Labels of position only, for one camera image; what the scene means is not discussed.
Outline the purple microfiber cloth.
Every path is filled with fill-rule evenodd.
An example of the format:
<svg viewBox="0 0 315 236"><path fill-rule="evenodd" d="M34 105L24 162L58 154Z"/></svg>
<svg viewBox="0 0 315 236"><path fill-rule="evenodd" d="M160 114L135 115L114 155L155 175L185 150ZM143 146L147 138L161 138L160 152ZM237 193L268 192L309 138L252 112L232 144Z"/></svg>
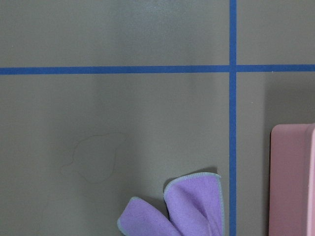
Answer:
<svg viewBox="0 0 315 236"><path fill-rule="evenodd" d="M169 213L132 197L117 221L125 236L222 236L224 204L221 177L200 172L170 181L164 190Z"/></svg>

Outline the pink plastic tray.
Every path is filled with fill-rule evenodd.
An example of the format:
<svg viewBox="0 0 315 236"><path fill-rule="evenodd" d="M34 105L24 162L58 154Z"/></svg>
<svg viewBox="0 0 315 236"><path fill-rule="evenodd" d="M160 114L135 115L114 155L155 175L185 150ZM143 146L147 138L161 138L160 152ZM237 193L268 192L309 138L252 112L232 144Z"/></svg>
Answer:
<svg viewBox="0 0 315 236"><path fill-rule="evenodd" d="M314 124L279 124L271 131L268 233L315 234Z"/></svg>

